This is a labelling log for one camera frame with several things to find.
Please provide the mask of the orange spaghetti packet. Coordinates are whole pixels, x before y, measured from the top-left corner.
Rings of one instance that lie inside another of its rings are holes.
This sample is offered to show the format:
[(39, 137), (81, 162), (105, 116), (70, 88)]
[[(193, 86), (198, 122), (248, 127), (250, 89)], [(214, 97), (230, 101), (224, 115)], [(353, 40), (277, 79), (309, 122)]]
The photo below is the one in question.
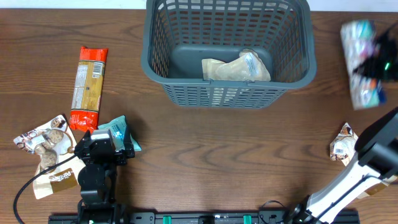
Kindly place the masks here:
[(108, 49), (82, 46), (70, 112), (70, 127), (83, 132), (98, 128)]

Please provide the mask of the small white brown food bag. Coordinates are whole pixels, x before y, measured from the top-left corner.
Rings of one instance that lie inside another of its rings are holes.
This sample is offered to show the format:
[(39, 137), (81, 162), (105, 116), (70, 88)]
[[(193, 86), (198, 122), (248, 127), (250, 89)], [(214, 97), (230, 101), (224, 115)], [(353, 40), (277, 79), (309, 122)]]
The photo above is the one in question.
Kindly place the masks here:
[[(341, 161), (345, 166), (347, 166), (355, 154), (354, 146), (357, 139), (358, 136), (352, 130), (351, 126), (348, 123), (345, 123), (337, 137), (330, 143), (330, 159), (332, 161)], [(362, 199), (372, 196), (384, 190), (396, 180), (396, 175), (393, 175), (388, 179), (384, 179), (382, 183), (370, 187), (363, 193), (359, 194), (357, 198)]]

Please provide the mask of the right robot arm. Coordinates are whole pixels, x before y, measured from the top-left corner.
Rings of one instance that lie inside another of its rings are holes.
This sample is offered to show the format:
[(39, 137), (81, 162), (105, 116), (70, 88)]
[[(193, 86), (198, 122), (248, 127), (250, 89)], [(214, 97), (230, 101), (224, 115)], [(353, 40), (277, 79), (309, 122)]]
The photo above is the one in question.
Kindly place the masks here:
[[(356, 110), (386, 101), (381, 82), (397, 79), (397, 44), (386, 30), (376, 35), (369, 20), (342, 25), (341, 41)], [(283, 223), (333, 223), (357, 198), (370, 195), (397, 180), (397, 109), (356, 136), (345, 124), (330, 144), (331, 158), (345, 162), (344, 170), (320, 191), (309, 195)]]

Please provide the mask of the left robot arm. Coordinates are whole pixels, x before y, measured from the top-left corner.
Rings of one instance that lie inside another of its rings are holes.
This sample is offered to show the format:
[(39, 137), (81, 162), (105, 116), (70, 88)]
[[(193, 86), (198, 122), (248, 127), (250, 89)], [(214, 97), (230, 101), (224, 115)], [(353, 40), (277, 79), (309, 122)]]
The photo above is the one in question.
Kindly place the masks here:
[(81, 204), (77, 222), (82, 224), (127, 224), (129, 214), (116, 203), (117, 167), (135, 157), (129, 128), (123, 135), (124, 149), (116, 150), (108, 129), (87, 131), (75, 146), (75, 155), (85, 166), (78, 174)]

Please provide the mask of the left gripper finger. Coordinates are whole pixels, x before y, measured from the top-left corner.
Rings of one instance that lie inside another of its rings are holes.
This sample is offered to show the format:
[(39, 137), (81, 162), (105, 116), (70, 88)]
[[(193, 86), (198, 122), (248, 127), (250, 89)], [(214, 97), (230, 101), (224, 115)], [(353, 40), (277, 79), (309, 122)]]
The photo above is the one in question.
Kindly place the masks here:
[(126, 125), (125, 132), (124, 132), (124, 139), (123, 139), (123, 145), (124, 145), (124, 150), (125, 151), (132, 151), (134, 152), (134, 145), (131, 140), (131, 133), (129, 129), (129, 125)]
[(86, 131), (82, 139), (75, 146), (74, 154), (77, 157), (85, 157), (90, 152), (91, 133)]

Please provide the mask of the beige kraft pouch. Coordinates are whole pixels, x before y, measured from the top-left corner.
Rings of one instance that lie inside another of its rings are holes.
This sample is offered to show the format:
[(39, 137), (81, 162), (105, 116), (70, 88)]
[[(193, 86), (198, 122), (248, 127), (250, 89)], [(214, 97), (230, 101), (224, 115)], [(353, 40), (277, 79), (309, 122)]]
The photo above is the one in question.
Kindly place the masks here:
[(271, 75), (264, 62), (252, 49), (243, 49), (239, 58), (230, 63), (206, 58), (201, 61), (204, 80), (224, 81), (265, 81), (271, 80)]

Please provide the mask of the teal snack packet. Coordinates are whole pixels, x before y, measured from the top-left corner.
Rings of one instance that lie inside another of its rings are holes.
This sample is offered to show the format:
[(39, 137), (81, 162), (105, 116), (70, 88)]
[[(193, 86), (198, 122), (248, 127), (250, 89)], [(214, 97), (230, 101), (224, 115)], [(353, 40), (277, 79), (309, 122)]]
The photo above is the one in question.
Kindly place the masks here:
[(109, 129), (111, 131), (116, 151), (125, 149), (124, 137), (126, 135), (127, 122), (124, 115), (117, 117), (108, 123), (99, 125), (98, 129)]

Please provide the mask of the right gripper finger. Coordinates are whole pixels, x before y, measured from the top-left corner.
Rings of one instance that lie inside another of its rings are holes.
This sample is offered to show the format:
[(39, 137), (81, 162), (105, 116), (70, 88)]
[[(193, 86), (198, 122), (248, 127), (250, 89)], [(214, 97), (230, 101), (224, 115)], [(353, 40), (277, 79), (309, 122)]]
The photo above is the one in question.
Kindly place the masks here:
[(395, 43), (395, 40), (390, 37), (390, 31), (395, 28), (397, 22), (393, 23), (390, 27), (388, 27), (379, 37), (376, 38), (375, 44), (380, 47), (391, 46)]
[(365, 77), (376, 77), (377, 76), (377, 61), (376, 57), (369, 57), (363, 63), (361, 63), (353, 71)]

